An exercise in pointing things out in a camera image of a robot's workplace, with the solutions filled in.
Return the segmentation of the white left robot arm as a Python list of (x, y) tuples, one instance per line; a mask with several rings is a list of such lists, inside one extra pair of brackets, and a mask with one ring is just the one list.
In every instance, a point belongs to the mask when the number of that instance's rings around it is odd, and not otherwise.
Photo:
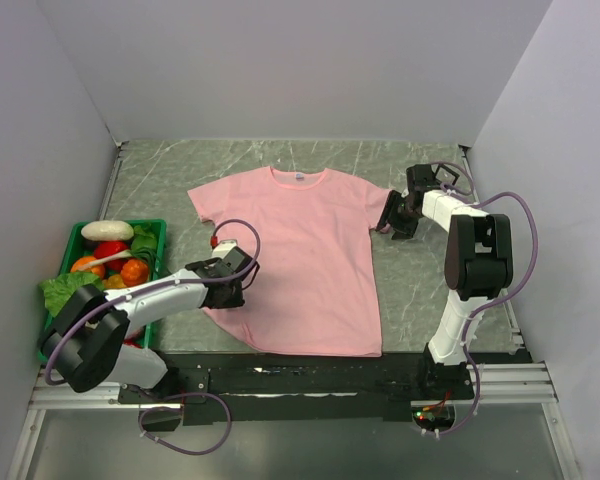
[(171, 399), (178, 388), (176, 374), (155, 351), (125, 341), (182, 311), (243, 306), (242, 281), (259, 268), (257, 258), (236, 245), (214, 252), (211, 259), (136, 287), (78, 288), (40, 336), (46, 382), (66, 383), (76, 393), (118, 382), (142, 388), (157, 402)]

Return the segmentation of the pink t-shirt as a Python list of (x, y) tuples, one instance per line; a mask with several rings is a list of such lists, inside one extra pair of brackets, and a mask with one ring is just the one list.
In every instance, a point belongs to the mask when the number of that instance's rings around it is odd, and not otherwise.
[(284, 355), (377, 357), (381, 315), (370, 232), (389, 191), (325, 169), (262, 167), (189, 190), (203, 222), (247, 251), (260, 235), (260, 270), (236, 309), (209, 309), (250, 347)]

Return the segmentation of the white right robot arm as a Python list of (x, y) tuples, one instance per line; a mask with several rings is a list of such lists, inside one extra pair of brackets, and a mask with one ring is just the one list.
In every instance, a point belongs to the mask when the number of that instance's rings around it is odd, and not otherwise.
[(428, 219), (447, 233), (444, 279), (449, 289), (439, 326), (418, 363), (416, 385), (428, 398), (458, 393), (470, 384), (466, 353), (489, 302), (513, 279), (510, 220), (488, 214), (451, 192), (438, 177), (444, 164), (406, 169), (404, 193), (391, 191), (376, 229), (394, 240), (410, 240)]

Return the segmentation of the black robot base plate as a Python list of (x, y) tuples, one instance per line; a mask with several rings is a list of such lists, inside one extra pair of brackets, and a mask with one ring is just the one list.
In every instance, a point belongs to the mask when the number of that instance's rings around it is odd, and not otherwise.
[(176, 353), (153, 388), (124, 382), (123, 405), (173, 407), (184, 425), (216, 421), (380, 418), (409, 422), (416, 402), (472, 400), (465, 362), (445, 367), (423, 353), (380, 357)]

